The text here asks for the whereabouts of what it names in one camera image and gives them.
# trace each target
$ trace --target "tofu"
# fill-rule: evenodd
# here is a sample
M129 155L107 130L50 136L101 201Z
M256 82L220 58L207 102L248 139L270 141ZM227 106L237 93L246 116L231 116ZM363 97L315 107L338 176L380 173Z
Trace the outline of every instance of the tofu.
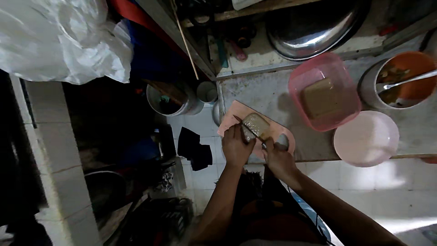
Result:
M257 113L251 113L246 116L246 118L243 119L243 124L263 140L266 140L270 136L270 124ZM256 138L256 136L245 127L243 127L243 133L247 142Z
M341 110L338 90L330 78L324 78L302 91L302 102L309 118L317 119Z

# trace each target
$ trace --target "countertop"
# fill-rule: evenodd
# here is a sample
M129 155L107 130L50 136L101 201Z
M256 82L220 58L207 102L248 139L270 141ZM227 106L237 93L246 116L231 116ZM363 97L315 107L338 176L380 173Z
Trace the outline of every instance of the countertop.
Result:
M395 54L418 50L419 36L377 57L347 60L345 65L354 81L376 62ZM332 139L334 130L317 132L306 126L288 95L288 78L292 70L281 70L219 81L225 111L237 100L288 128L296 140L297 162L339 160ZM363 110L376 110L363 103ZM437 155L437 93L422 104L404 110L377 110L390 116L399 128L399 147L393 158ZM261 163L251 155L249 163Z

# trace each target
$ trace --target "tiled floor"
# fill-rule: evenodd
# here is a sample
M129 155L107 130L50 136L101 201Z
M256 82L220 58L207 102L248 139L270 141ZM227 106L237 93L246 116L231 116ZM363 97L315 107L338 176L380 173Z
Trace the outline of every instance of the tiled floor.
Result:
M169 117L167 122L173 128L175 142L180 128L186 127L201 136L202 144L211 147L213 165L208 168L194 172L189 161L183 158L182 162L187 182L182 195L193 200L196 214L202 214L226 163L211 108L207 106L195 116ZM420 159L391 159L370 168L358 168L342 161L297 163L297 166L322 187L393 233L405 233L412 225L437 224L437 164ZM263 165L245 168L264 175Z

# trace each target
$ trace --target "white cup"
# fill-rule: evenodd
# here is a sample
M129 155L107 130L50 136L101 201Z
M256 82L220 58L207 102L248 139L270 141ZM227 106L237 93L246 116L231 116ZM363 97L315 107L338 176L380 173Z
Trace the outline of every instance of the white cup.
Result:
M205 81L197 86L197 97L204 103L214 104L217 100L217 87L211 81Z

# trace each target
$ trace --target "pink plastic container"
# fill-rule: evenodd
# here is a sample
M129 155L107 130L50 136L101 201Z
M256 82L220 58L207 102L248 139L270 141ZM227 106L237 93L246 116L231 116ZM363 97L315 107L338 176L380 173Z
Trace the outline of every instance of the pink plastic container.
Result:
M302 91L307 86L324 78L330 78L338 91L341 110L311 119L304 110ZM343 61L334 53L323 53L302 63L291 74L288 91L305 123L316 131L324 132L337 128L355 118L361 111L357 87L347 72Z

